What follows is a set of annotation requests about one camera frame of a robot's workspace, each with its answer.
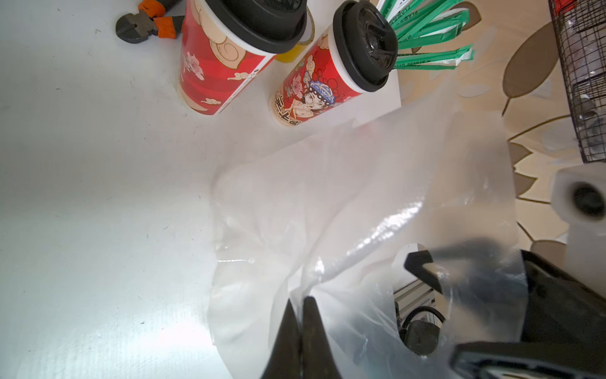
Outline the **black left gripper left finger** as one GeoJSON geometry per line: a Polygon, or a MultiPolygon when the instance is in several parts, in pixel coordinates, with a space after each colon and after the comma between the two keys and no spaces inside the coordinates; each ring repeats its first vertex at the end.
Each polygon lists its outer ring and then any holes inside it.
{"type": "Polygon", "coordinates": [[[301,377],[301,332],[291,301],[288,301],[262,379],[301,377]]]}

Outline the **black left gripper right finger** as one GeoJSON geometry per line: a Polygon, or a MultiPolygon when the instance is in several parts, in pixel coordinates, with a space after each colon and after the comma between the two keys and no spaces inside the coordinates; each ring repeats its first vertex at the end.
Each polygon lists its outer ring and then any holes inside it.
{"type": "Polygon", "coordinates": [[[341,379],[315,298],[305,298],[301,329],[301,377],[341,379]]]}

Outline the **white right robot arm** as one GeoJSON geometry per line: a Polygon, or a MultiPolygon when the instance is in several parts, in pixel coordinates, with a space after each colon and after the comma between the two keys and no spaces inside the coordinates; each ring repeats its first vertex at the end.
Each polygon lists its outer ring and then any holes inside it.
{"type": "Polygon", "coordinates": [[[559,171],[552,207],[571,226],[564,268],[521,252],[529,293],[522,339],[457,345],[449,366],[459,377],[605,376],[605,165],[559,171]]]}

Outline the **red milk tea cup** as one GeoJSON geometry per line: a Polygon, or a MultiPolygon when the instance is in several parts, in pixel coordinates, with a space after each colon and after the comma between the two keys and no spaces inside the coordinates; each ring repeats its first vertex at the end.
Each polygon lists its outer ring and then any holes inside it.
{"type": "Polygon", "coordinates": [[[216,115],[277,55],[301,40],[305,1],[189,1],[182,30],[180,90],[189,107],[216,115]]]}
{"type": "Polygon", "coordinates": [[[345,1],[331,25],[269,98],[274,119],[299,126],[381,90],[398,57],[394,29],[369,1],[345,1]]]}

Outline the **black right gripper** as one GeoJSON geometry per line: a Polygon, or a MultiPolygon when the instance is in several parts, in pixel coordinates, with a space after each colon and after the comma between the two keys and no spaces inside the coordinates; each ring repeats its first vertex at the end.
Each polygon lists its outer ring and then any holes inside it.
{"type": "Polygon", "coordinates": [[[479,237],[409,254],[404,268],[451,305],[442,327],[403,340],[446,355],[460,378],[603,378],[605,300],[526,250],[479,237]]]}

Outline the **clear plastic carrier bag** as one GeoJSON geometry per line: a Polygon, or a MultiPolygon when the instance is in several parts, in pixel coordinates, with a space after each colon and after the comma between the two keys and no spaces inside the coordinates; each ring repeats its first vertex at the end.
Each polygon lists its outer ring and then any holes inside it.
{"type": "Polygon", "coordinates": [[[282,314],[317,300],[345,378],[450,378],[458,344],[514,342],[527,287],[497,111],[451,85],[364,126],[336,126],[223,174],[208,324],[234,378],[259,378],[282,314]],[[402,254],[429,251],[446,300],[437,350],[399,339],[402,254]]]}

